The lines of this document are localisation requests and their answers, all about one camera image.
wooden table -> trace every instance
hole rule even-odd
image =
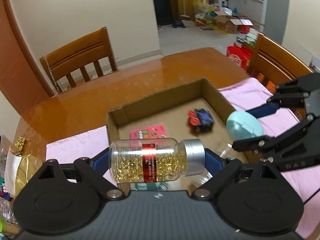
[[[15,140],[24,136],[24,153],[45,160],[48,143],[104,126],[109,109],[202,77],[222,88],[248,75],[212,48],[166,56],[94,79],[40,103],[22,115]]]

silver bottle cap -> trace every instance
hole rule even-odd
[[[205,165],[202,141],[200,139],[182,140],[180,147],[187,154],[187,171],[185,176],[202,174]]]

gray floor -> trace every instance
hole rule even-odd
[[[205,47],[215,48],[226,55],[227,47],[233,45],[236,36],[243,37],[240,33],[228,36],[216,30],[204,31],[194,25],[185,29],[163,26],[158,34],[163,56]]]

pink cloth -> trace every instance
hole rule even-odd
[[[248,110],[260,106],[272,95],[254,78],[220,89],[220,92],[236,110]],[[265,134],[270,136],[277,136],[298,123],[298,119],[288,109],[279,109],[276,114],[260,118],[259,121]],[[104,126],[48,144],[46,159],[57,159],[59,163],[72,163],[83,156],[92,158],[108,146],[108,135]],[[282,175],[303,201],[320,187],[320,167],[283,172]],[[115,184],[109,171],[104,177]],[[307,238],[320,222],[318,203],[320,203],[320,193],[305,206],[303,217],[297,228],[297,233],[303,238]]]
[[[248,110],[260,106],[272,95],[258,80],[248,78],[230,87],[219,89],[236,110]],[[279,109],[276,114],[259,119],[264,133],[278,136],[298,123],[289,109]],[[302,201],[307,200],[320,188],[320,167],[298,171],[282,172],[284,178],[295,189]],[[304,207],[304,213],[296,232],[307,238],[320,223],[320,193],[315,195]]]
[[[46,160],[57,159],[60,164],[73,163],[81,157],[95,157],[109,147],[105,126],[47,144]],[[116,185],[108,170],[103,177]]]

yellow food package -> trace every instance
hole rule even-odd
[[[42,161],[32,155],[23,155],[20,161],[15,189],[16,196],[20,193],[20,191],[24,188],[24,186],[31,180],[34,174],[40,169],[42,166]]]

